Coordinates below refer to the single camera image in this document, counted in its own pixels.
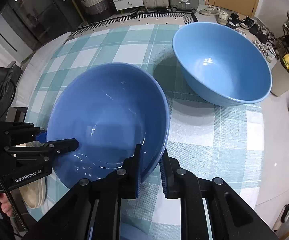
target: floor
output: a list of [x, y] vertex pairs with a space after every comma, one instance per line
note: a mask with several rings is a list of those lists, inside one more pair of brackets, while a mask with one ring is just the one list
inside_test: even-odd
[[[215, 16], [195, 14], [198, 21], [217, 22]], [[273, 227], [281, 209], [289, 203], [289, 91], [276, 97], [273, 94], [261, 103], [264, 119], [264, 160], [257, 214]]]

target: bolt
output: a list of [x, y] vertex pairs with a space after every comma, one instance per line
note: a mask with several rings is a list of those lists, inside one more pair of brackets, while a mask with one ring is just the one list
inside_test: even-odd
[[81, 179], [81, 180], [79, 181], [79, 184], [80, 184], [81, 186], [86, 186], [86, 185], [89, 184], [89, 180], [88, 180], [88, 179]]
[[186, 174], [186, 170], [185, 169], [177, 169], [177, 173], [179, 174], [179, 175], [185, 175]]
[[222, 178], [214, 178], [213, 182], [216, 183], [217, 185], [222, 185], [224, 181]]
[[118, 169], [117, 170], [117, 174], [118, 175], [125, 175], [126, 174], [126, 170], [125, 169]]

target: checkered tablecloth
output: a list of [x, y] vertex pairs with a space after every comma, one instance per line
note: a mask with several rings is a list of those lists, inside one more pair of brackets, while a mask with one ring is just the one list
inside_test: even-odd
[[[171, 119], [169, 156], [200, 178], [222, 177], [254, 208], [264, 149], [261, 107], [220, 107], [197, 96], [184, 80], [172, 50], [172, 37], [179, 27], [136, 25], [68, 41], [47, 64], [25, 121], [47, 129], [59, 95], [92, 66], [109, 62], [134, 64], [153, 75], [166, 94]], [[29, 209], [36, 220], [68, 191], [54, 172], [46, 180], [43, 206]], [[142, 183], [138, 199], [122, 201], [121, 214], [123, 222], [141, 229], [151, 239], [180, 239], [180, 201], [164, 198], [159, 165]]]

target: light blue bowl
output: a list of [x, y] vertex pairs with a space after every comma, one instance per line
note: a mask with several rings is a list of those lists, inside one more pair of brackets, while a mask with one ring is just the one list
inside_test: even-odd
[[172, 48], [192, 90], [215, 105], [258, 103], [271, 90], [271, 72], [260, 51], [229, 27], [185, 25], [175, 33]]
[[110, 63], [78, 76], [60, 95], [47, 140], [76, 138], [76, 151], [58, 155], [53, 168], [71, 188], [80, 179], [102, 179], [142, 144], [144, 181], [166, 147], [169, 108], [157, 81], [140, 68]]

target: table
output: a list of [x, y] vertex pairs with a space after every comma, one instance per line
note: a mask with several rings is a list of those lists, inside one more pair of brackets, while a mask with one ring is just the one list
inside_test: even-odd
[[[70, 40], [52, 56], [30, 100], [26, 122], [47, 128], [52, 107], [66, 86], [95, 65], [134, 64], [154, 76], [167, 97], [170, 132], [167, 149], [182, 168], [204, 179], [222, 177], [254, 208], [263, 158], [260, 104], [220, 107], [200, 98], [184, 80], [172, 50], [179, 25], [135, 25], [94, 32]], [[40, 219], [66, 192], [53, 172]], [[122, 200], [121, 219], [151, 239], [180, 239], [180, 200], [164, 198], [159, 165], [141, 184], [136, 200]]]

